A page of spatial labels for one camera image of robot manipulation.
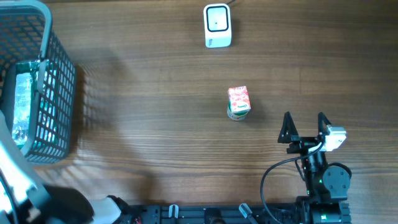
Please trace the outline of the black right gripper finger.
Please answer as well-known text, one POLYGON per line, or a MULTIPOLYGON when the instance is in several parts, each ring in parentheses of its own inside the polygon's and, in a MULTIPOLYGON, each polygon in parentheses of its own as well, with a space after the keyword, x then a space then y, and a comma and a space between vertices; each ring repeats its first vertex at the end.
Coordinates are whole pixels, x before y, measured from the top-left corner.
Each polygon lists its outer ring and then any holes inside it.
POLYGON ((292 143, 299 140, 299 134, 289 111, 285 112, 278 143, 292 143))
POLYGON ((328 126, 330 125, 330 121, 325 116, 323 112, 318 113, 318 134, 322 136, 326 136, 329 133, 328 126))

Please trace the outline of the yogurt bottle red label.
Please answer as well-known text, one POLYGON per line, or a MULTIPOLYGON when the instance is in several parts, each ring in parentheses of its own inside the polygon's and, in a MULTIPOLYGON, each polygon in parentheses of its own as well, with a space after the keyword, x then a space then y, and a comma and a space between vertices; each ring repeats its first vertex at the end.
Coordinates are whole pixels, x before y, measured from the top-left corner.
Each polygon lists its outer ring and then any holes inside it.
POLYGON ((227 115, 234 121, 241 121, 251 110, 249 93, 246 86, 232 87, 228 89, 229 104, 227 115))

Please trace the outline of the large green 3M package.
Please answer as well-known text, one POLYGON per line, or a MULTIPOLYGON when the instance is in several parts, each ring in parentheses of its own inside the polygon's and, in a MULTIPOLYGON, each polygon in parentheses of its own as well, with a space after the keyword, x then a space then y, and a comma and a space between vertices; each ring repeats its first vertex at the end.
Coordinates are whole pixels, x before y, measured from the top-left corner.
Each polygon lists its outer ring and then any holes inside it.
MULTIPOLYGON (((30 112, 34 100, 33 86, 36 84, 39 77, 40 61, 33 60, 18 63, 16 69, 16 87, 14 97, 14 113, 12 124, 12 138, 19 149, 26 144, 29 133, 30 112)), ((46 62, 46 68, 50 71, 45 72, 44 82, 49 82, 55 87, 55 78, 53 72, 57 72, 53 63, 49 60, 46 62)), ((40 103, 40 108, 48 111, 52 115, 58 115, 57 109, 50 106, 49 103, 40 103)))

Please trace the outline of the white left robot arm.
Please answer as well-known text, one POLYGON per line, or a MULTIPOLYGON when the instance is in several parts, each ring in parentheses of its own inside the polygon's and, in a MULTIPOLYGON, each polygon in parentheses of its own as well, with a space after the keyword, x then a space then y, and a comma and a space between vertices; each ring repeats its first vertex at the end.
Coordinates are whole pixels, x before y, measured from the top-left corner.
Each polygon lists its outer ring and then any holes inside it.
POLYGON ((26 161, 1 115, 1 223, 118 223, 117 200, 88 200, 76 189, 46 183, 26 161))

